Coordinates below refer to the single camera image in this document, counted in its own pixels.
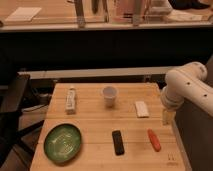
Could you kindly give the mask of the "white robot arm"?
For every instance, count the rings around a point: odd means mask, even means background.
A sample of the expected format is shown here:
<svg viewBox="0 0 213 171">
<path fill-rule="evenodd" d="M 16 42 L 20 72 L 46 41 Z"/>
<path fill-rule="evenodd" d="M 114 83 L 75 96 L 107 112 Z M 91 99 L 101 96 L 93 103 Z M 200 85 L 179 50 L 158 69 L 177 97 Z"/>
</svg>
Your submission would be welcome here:
<svg viewBox="0 0 213 171">
<path fill-rule="evenodd" d="M 184 100 L 187 99 L 213 117 L 213 87 L 205 83 L 207 68 L 200 62 L 174 67 L 165 75 L 166 86 L 160 94 L 163 124 L 168 125 Z"/>
</svg>

